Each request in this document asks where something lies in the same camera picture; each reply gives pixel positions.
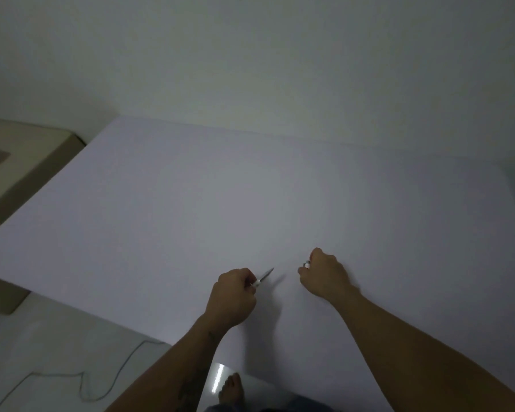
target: hand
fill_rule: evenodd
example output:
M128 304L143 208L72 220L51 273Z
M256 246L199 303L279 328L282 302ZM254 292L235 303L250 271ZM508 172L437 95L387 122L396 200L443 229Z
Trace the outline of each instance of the hand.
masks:
M229 270L213 285L206 316L218 332L227 332L244 321L256 306L254 274L247 268Z
M358 293L358 288L349 281L349 275L336 256L324 254L316 248L309 256L311 266L299 268L299 281L313 295L334 304L340 298L347 297L348 292Z

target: person's left hand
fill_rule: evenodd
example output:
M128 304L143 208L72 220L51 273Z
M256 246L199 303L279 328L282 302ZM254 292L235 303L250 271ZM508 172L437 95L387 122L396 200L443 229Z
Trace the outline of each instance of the person's left hand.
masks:
M256 290L249 284L255 281L256 277L247 268L229 270L220 275L213 285L204 313L218 331L227 332L254 310Z

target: person's right arm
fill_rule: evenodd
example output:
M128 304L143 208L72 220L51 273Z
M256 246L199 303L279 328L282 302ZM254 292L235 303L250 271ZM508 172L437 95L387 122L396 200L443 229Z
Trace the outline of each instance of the person's right arm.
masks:
M515 392L466 356L370 302L335 256L321 249L300 281L347 324L396 411L515 411Z

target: forearm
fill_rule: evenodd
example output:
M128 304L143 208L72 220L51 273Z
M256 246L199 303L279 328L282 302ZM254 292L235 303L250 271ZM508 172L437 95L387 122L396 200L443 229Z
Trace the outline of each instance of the forearm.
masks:
M515 394L485 369L360 293L332 304L395 411L515 410Z
M194 411L225 330L205 315L113 402L108 412Z

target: person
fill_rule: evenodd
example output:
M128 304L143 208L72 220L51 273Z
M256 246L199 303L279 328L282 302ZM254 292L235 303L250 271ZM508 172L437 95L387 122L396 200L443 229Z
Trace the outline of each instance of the person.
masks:
M341 315L393 410L513 411L515 393L464 355L366 299L335 256L312 251L303 286ZM187 334L113 402L108 412L194 411L226 332L256 305L248 269L222 274ZM227 378L217 410L243 410L240 376Z

